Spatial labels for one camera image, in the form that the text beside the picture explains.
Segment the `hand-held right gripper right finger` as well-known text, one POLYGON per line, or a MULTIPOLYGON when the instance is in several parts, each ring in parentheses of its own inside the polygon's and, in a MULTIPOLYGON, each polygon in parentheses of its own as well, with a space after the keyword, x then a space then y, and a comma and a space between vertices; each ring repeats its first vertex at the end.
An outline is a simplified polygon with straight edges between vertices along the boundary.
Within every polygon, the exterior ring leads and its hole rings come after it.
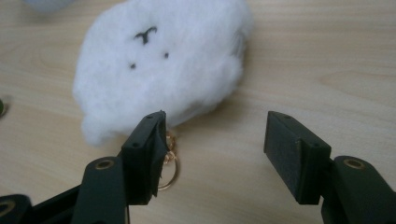
POLYGON ((299 204, 318 204, 332 148, 290 115, 269 111, 263 151, 299 204))

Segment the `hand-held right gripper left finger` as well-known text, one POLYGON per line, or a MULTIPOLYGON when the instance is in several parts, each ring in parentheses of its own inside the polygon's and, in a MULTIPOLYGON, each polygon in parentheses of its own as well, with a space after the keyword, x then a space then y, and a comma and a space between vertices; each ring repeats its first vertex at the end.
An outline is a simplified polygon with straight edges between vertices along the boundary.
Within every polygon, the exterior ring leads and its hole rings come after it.
POLYGON ((163 162, 169 151, 165 122, 164 111, 146 115, 121 147, 129 205, 147 205, 158 194, 163 162))

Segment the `white fluffy plush keychain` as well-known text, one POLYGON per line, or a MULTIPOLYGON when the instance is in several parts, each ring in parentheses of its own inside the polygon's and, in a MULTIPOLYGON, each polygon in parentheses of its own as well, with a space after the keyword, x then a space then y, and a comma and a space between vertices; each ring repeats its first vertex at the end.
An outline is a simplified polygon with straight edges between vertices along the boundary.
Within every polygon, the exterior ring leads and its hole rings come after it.
POLYGON ((73 95, 95 147, 162 110, 167 127, 213 110, 243 75, 246 0, 124 0, 101 13, 78 56, 73 95))

